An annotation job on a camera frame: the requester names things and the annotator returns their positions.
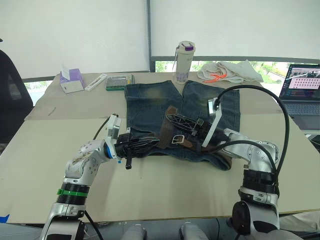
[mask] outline black cable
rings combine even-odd
[[[229,91],[232,91],[232,90],[235,90],[235,89],[256,89],[256,90],[260,90],[262,92],[265,92],[266,94],[269,94],[270,96],[272,96],[276,100],[276,102],[279,104],[279,106],[280,106],[280,108],[281,108],[281,110],[283,112],[284,122],[285,122],[285,134],[284,134],[284,143],[283,143],[282,153],[281,153],[281,157],[280,157],[280,160],[279,160],[278,168],[276,170],[276,180],[278,182],[278,176],[279,176],[282,164],[284,163],[284,159],[285,159],[287,148],[288,148],[288,142],[289,142],[290,125],[289,125],[289,115],[288,115],[288,112],[286,110],[286,107],[283,104],[283,102],[280,100],[280,98],[278,98],[277,95],[275,95],[273,92],[271,92],[271,91],[269,91],[269,90],[267,90],[267,89],[265,89],[263,87],[254,86],[254,85],[237,85],[237,86],[232,86],[232,87],[229,87],[229,88],[223,90],[218,95],[218,97],[217,97],[217,99],[216,99],[216,101],[214,103],[215,109],[217,109],[217,107],[219,106],[220,99],[221,99],[222,95],[225,94],[226,92],[229,92]]]
[[[218,223],[218,234],[217,234],[217,237],[216,237],[216,240],[219,240],[219,235],[220,235],[220,222],[218,220],[218,218],[215,218],[216,222]]]
[[[265,149],[262,145],[260,145],[259,143],[256,143],[254,141],[247,141],[247,140],[236,140],[236,141],[229,141],[229,142],[226,142],[224,144],[221,144],[221,145],[218,145],[216,147],[216,149],[214,149],[213,151],[210,151],[210,153],[215,153],[227,146],[231,146],[231,145],[236,145],[236,144],[248,144],[248,145],[253,145],[253,146],[256,146],[257,148],[261,149],[265,155],[268,157],[269,161],[270,161],[270,164],[272,166],[272,172],[275,174],[276,173],[276,165],[275,165],[275,162],[270,154],[270,152]]]
[[[109,121],[110,116],[102,123],[102,125],[99,127],[98,131],[96,132],[96,134],[93,137],[93,140],[96,140],[98,134],[100,133],[101,129],[104,127],[104,125]]]
[[[100,240],[104,240],[104,238],[102,237],[99,229],[97,228],[95,222],[92,220],[92,218],[89,216],[89,213],[87,211],[84,211],[84,215],[86,216],[87,219],[89,219],[89,222],[91,223],[91,225],[93,226],[94,230],[96,231],[96,234],[98,235]]]
[[[236,236],[235,236],[235,239],[234,240],[238,240],[240,237],[240,234],[238,233]]]
[[[93,140],[96,140],[98,134],[100,133],[101,129],[104,127],[104,125],[109,121],[110,116],[102,123],[102,125],[99,127],[98,131],[96,132],[96,134],[93,137]],[[91,223],[91,225],[93,226],[94,230],[96,231],[96,234],[98,235],[100,240],[104,240],[104,238],[102,237],[99,229],[97,228],[95,222],[92,220],[92,218],[89,216],[89,213],[87,211],[84,211],[84,215],[86,216],[87,219],[89,219],[89,222]]]

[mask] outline laptop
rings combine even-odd
[[[279,98],[301,130],[320,130],[320,65],[291,64]]]

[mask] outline laptop screen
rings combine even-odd
[[[280,93],[282,100],[320,100],[320,66],[291,64]]]

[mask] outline small box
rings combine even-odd
[[[126,85],[134,83],[135,77],[132,74],[110,75],[106,78],[105,89],[119,91],[125,89]]]
[[[66,94],[84,90],[84,80],[78,68],[69,70],[70,80],[60,72],[60,85]]]

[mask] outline black chair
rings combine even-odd
[[[15,65],[0,50],[0,144],[10,142],[32,108],[32,99]]]

